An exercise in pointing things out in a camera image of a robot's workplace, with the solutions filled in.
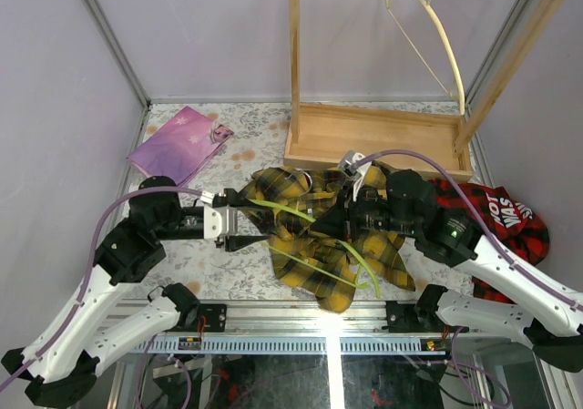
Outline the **cream clothes hanger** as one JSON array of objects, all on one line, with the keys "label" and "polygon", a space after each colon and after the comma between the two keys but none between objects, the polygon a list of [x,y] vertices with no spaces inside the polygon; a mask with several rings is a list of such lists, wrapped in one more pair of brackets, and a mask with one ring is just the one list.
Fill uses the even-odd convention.
[{"label": "cream clothes hanger", "polygon": [[411,34],[412,29],[407,23],[403,23],[404,11],[399,7],[403,1],[380,0],[385,13],[394,22],[394,26],[401,33],[405,43],[411,47],[427,75],[445,98],[455,104],[457,115],[463,117],[466,113],[467,102],[462,70],[442,18],[434,7],[434,0],[407,0],[414,2],[424,19],[424,26],[427,29],[425,36],[429,38],[429,45],[422,45],[422,34]]}]

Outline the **purple folded cloth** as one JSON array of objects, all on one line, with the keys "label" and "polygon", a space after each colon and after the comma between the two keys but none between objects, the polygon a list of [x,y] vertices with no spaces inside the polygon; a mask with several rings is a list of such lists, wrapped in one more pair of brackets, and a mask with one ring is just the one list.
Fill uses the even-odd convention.
[{"label": "purple folded cloth", "polygon": [[166,176],[188,184],[234,132],[191,107],[184,107],[128,155],[146,177]]}]

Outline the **aluminium mounting rail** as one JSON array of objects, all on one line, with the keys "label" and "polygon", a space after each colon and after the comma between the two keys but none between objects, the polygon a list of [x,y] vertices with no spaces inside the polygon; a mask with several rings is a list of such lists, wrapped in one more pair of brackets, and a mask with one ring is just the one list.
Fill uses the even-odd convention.
[{"label": "aluminium mounting rail", "polygon": [[81,348],[104,366],[128,353],[324,354],[338,340],[343,354],[444,355],[453,330],[407,327],[407,302],[354,302],[344,313],[309,302],[204,302],[203,331],[171,330],[161,303],[123,302]]}]

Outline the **yellow plaid shirt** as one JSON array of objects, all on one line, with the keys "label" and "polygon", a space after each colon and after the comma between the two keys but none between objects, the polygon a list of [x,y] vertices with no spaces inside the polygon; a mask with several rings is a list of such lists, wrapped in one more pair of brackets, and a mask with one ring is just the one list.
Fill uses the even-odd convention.
[{"label": "yellow plaid shirt", "polygon": [[334,205],[344,180],[338,169],[272,167],[255,171],[240,192],[247,199],[270,203],[262,211],[249,212],[248,218],[268,238],[275,277],[312,293],[329,312],[345,312],[352,305],[360,269],[372,271],[373,281],[415,290],[399,254],[403,236],[366,230],[337,241],[312,230],[312,220]]}]

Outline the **green clothes hanger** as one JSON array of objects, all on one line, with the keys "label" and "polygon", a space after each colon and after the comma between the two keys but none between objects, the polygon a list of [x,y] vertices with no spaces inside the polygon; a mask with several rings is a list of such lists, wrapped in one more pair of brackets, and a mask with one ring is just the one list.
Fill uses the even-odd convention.
[{"label": "green clothes hanger", "polygon": [[274,275],[282,283],[302,288],[321,301],[339,298],[344,307],[356,289],[374,289],[377,298],[381,290],[373,261],[367,261],[353,246],[322,234],[313,234],[315,218],[301,211],[295,200],[291,206],[257,199],[267,213],[251,211],[248,218],[258,230],[268,236],[266,247],[271,253]]}]

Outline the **wooden clothes rack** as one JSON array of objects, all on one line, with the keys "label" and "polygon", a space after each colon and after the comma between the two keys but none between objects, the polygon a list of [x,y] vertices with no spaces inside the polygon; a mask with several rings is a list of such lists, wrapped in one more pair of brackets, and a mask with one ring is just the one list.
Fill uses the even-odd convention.
[{"label": "wooden clothes rack", "polygon": [[327,168],[350,149],[373,154],[398,151],[392,166],[431,178],[436,170],[404,155],[417,151],[440,163],[457,181],[473,170],[469,143],[512,76],[564,0],[541,0],[472,114],[414,113],[303,102],[300,99],[300,0],[289,0],[291,124],[284,162],[295,168]]}]

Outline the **red black plaid shirt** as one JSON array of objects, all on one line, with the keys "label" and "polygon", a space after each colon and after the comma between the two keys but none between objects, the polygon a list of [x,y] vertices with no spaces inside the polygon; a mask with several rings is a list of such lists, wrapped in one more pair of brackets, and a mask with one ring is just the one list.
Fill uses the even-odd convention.
[{"label": "red black plaid shirt", "polygon": [[[467,207],[454,187],[446,179],[431,179],[439,204],[451,209]],[[473,183],[460,183],[464,192],[491,232],[521,259],[533,266],[543,261],[550,249],[546,223],[528,206],[512,199],[504,187],[489,188]],[[503,293],[484,281],[473,277],[473,296],[495,302],[513,303]]]}]

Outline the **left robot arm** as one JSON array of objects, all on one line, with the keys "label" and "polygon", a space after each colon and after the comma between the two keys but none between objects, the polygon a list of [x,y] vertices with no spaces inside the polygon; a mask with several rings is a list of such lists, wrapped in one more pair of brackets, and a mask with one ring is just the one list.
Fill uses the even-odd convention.
[{"label": "left robot arm", "polygon": [[227,252],[259,241],[239,235],[237,220],[239,212],[263,207],[234,189],[215,194],[151,177],[111,204],[98,227],[123,203],[129,207],[126,218],[107,235],[95,230],[86,272],[61,312],[32,343],[7,351],[1,360],[10,374],[1,386],[25,380],[26,396],[37,407],[68,408],[140,343],[161,332],[204,327],[199,299],[185,285],[171,283],[140,311],[101,328],[119,301],[165,259],[164,241],[212,240]]}]

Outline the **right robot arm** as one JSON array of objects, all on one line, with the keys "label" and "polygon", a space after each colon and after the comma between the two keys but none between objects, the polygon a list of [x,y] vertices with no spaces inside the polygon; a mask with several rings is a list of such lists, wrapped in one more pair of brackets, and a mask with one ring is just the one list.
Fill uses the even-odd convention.
[{"label": "right robot arm", "polygon": [[337,240],[365,232],[414,239],[426,258],[466,272],[509,298],[508,303],[462,295],[429,284],[414,306],[426,331],[446,326],[489,332],[521,343],[561,370],[582,369],[582,295],[523,261],[464,210],[440,205],[434,186],[412,171],[390,175],[386,197],[345,186],[311,229]]}]

